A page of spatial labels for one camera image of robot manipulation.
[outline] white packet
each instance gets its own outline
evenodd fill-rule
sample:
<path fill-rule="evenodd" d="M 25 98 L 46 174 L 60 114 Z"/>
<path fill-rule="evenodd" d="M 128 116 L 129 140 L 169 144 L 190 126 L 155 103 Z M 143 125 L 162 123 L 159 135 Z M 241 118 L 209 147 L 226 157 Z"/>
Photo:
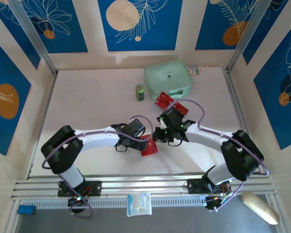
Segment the white packet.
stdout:
<path fill-rule="evenodd" d="M 152 215 L 151 194 L 134 193 L 127 195 L 127 217 Z"/>

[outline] orange circle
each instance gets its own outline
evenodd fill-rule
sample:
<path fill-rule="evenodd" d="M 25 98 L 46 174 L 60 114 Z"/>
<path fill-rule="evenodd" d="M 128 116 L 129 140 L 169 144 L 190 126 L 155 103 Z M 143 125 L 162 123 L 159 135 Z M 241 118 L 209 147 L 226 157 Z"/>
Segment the orange circle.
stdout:
<path fill-rule="evenodd" d="M 10 84 L 1 84 L 0 116 L 8 120 L 13 119 L 17 114 L 18 107 L 19 98 L 16 89 Z"/>
<path fill-rule="evenodd" d="M 279 95 L 279 103 L 282 106 L 286 106 L 289 103 L 289 95 L 286 92 L 283 92 Z"/>
<path fill-rule="evenodd" d="M 223 35 L 223 43 L 228 46 L 237 45 L 241 38 L 241 35 L 247 27 L 247 24 L 247 21 L 241 21 L 238 22 L 237 25 L 234 24 L 230 26 Z"/>
<path fill-rule="evenodd" d="M 54 39 L 55 38 L 55 33 L 49 29 L 46 29 L 44 32 L 43 32 L 43 35 L 47 38 L 47 39 Z"/>

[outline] white table surface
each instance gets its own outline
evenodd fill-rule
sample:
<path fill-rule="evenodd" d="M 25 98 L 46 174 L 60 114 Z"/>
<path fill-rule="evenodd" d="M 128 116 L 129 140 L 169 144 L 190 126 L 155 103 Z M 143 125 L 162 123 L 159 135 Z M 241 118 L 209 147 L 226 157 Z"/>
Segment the white table surface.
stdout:
<path fill-rule="evenodd" d="M 59 71 L 48 112 L 34 158 L 33 176 L 52 175 L 41 168 L 44 160 L 40 149 L 63 125 L 78 130 L 95 130 L 111 124 L 128 123 L 133 115 L 149 117 L 158 126 L 150 109 L 153 102 L 145 91 L 138 102 L 135 85 L 144 83 L 143 69 L 106 69 Z M 202 125 L 235 132 L 239 129 L 235 111 L 220 67 L 203 67 L 186 99 L 199 102 L 206 111 Z M 189 117 L 198 121 L 201 111 L 191 103 Z M 147 128 L 149 125 L 140 119 Z M 104 147 L 84 151 L 75 164 L 83 175 L 159 174 L 206 171 L 224 162 L 221 153 L 197 143 L 183 142 L 179 147 L 157 143 L 159 152 L 142 157 L 139 151 L 116 152 Z"/>

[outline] white wall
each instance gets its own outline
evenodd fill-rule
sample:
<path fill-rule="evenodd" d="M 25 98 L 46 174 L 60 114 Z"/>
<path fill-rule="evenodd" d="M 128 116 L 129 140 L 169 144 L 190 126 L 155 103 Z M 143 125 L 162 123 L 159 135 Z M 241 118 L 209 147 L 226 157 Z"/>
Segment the white wall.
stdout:
<path fill-rule="evenodd" d="M 183 0 L 175 51 L 108 52 L 97 0 L 73 0 L 88 53 L 50 57 L 58 70 L 144 68 L 175 59 L 188 65 L 226 67 L 234 50 L 195 51 L 207 2 Z"/>
<path fill-rule="evenodd" d="M 0 20 L 0 46 L 32 84 L 23 112 L 19 119 L 12 143 L 6 156 L 0 154 L 0 225 L 11 197 L 15 181 L 24 179 L 33 144 L 37 137 L 36 122 L 41 122 L 45 97 L 50 91 L 53 77 L 43 62 L 36 70 L 18 43 Z"/>
<path fill-rule="evenodd" d="M 291 0 L 278 17 L 260 48 L 247 66 L 243 59 L 232 71 L 249 131 L 265 157 L 265 164 L 278 181 L 291 223 L 291 146 L 280 150 L 253 79 L 291 29 Z"/>

